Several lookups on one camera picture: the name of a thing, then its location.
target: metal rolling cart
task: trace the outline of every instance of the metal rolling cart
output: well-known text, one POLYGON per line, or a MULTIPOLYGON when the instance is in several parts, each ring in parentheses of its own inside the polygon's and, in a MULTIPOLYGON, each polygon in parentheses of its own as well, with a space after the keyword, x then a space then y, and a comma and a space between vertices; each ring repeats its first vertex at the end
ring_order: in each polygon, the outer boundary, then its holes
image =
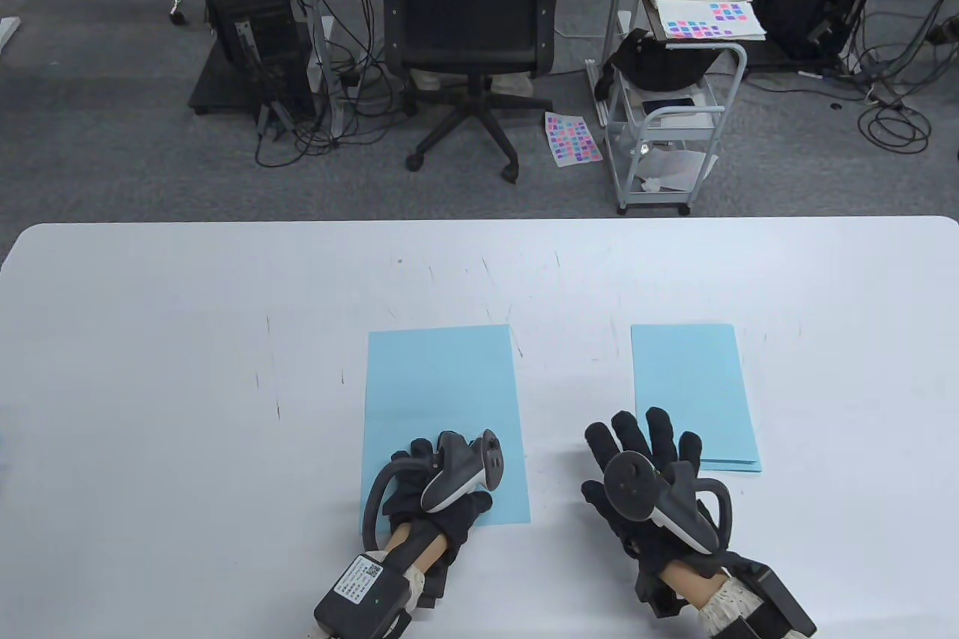
POLYGON ((660 205, 676 207, 681 215, 688 215, 695 202, 703 180, 716 161, 716 150, 722 137, 723 126, 729 118, 736 101, 736 93, 746 70, 746 51, 741 44, 734 42, 710 42, 710 40, 674 40, 662 29, 659 15, 648 0, 641 0, 650 19, 650 28, 658 42, 670 51, 718 50, 729 52, 736 57, 736 71, 733 73, 729 90, 722 98, 717 98, 709 77, 703 75, 694 85, 669 95, 685 95, 692 105, 664 106, 644 112, 641 102, 647 99, 661 99, 659 94, 651 94, 633 87, 619 70, 614 74, 614 84, 609 100, 608 117, 604 128, 606 140, 606 159, 609 160, 616 186, 617 213, 626 214, 630 205, 660 205), (705 145, 702 152, 696 152, 690 145, 705 145), (682 163, 689 167, 698 166, 695 182, 689 190, 669 190, 668 188, 643 188, 643 161, 649 166, 655 160, 662 162, 667 157, 657 153, 682 152, 674 155, 682 157, 682 163))

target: blue paper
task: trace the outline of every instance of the blue paper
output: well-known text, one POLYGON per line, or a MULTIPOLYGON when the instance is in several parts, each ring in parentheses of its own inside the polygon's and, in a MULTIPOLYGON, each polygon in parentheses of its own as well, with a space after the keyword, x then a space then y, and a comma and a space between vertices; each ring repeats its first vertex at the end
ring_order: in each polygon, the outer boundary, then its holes
POLYGON ((662 407, 703 440, 703 468, 763 470, 732 324, 635 324, 637 416, 662 407))
MULTIPOLYGON (((435 444, 447 429, 466 441, 491 429, 503 447, 503 481, 493 492, 493 508, 477 523, 530 522, 509 327, 371 332, 360 501, 366 502, 393 452, 410 450, 418 437, 435 444)), ((387 530, 383 517, 380 529, 387 530)))

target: gray carpet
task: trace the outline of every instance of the gray carpet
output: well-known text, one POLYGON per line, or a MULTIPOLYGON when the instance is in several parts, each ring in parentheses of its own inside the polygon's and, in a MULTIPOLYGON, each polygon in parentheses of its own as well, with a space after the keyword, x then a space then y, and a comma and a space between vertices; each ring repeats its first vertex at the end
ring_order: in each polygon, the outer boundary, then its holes
MULTIPOLYGON (((934 0, 872 0, 873 10, 925 13, 934 0)), ((199 0, 174 27, 170 0, 0 0, 23 26, 0 57, 0 258, 37 222, 607 217, 614 193, 603 164, 556 169, 536 115, 503 120, 521 154, 517 187, 477 124, 428 155, 419 174, 403 157, 443 109, 425 109, 373 146, 340 148, 290 169, 253 164, 243 116, 196 118, 186 99, 209 50, 199 0)), ((357 0, 330 0, 359 27, 357 0)), ((600 34, 609 0, 560 0, 558 27, 600 34)), ((949 7, 955 12, 956 0, 949 7)), ((877 16, 870 41, 907 40, 916 21, 877 16)), ((598 40, 557 38, 554 71, 581 67, 598 40)), ((931 66, 924 50, 916 66, 931 66)), ((801 78, 768 87, 824 88, 801 78)), ((558 112, 592 118, 580 74, 536 81, 558 112)), ((956 73, 915 98, 931 146, 898 157, 856 132, 863 105, 814 94, 741 91, 722 156, 696 215, 944 214, 959 218, 956 73)), ((267 147, 266 159, 290 145, 267 147)), ((634 211, 636 216, 672 211, 634 211)))

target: white sticker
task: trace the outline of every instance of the white sticker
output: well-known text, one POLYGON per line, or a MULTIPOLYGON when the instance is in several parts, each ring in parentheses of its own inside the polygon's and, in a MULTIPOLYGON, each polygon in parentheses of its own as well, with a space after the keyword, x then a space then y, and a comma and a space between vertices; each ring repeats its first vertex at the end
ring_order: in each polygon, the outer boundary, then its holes
POLYGON ((357 605, 366 597, 366 592, 369 592, 381 571, 383 567, 360 554, 350 564, 349 569, 343 572, 333 591, 357 605))

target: human hand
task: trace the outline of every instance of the human hand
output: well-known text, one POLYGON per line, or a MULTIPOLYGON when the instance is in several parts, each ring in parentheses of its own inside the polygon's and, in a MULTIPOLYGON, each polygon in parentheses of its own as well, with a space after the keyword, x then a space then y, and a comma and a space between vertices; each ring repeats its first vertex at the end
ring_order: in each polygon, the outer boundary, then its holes
MULTIPOLYGON (((414 440, 410 451, 398 451, 393 460, 398 458, 428 458, 434 454, 434 448, 429 440, 414 440)), ((426 512, 421 504, 421 497, 431 477, 422 471, 403 471, 396 475, 396 491, 383 504, 384 516, 390 519, 390 530, 396 532, 398 526, 412 522, 414 519, 426 520, 439 529, 449 543, 449 550, 444 556, 446 564, 452 564, 459 552, 459 547, 466 543, 470 529, 484 512, 493 506, 493 497, 485 491, 474 491, 460 497, 456 502, 442 509, 441 512, 426 512)))
MULTIPOLYGON (((650 445, 645 440, 643 432, 636 417, 629 412, 619 412, 610 422, 614 432, 620 438, 623 450, 634 451, 648 458, 656 467, 657 471, 674 461, 688 461, 692 465, 693 471, 699 474, 700 457, 703 451, 703 443, 698 434, 684 432, 679 437, 679 452, 677 454, 674 445, 674 431, 672 431, 672 422, 669 420, 669 414, 658 407, 652 407, 647 411, 647 424, 650 427, 650 445)), ((603 423, 590 424, 586 429, 586 443, 593 451, 593 457, 596 458, 599 468, 605 470, 606 465, 614 456, 620 453, 620 447, 613 439, 613 435, 603 423)), ((662 570, 667 567, 671 561, 686 557, 691 553, 691 549, 678 539, 669 530, 657 527, 651 521, 634 522, 623 517, 613 508, 602 482, 592 481, 583 482, 583 497, 586 501, 595 506, 596 511, 602 516, 613 533, 619 537, 623 543, 623 549, 630 557, 636 558, 640 564, 640 571, 650 577, 658 577, 662 570)), ((700 505, 700 512, 707 518, 705 506, 700 505)))

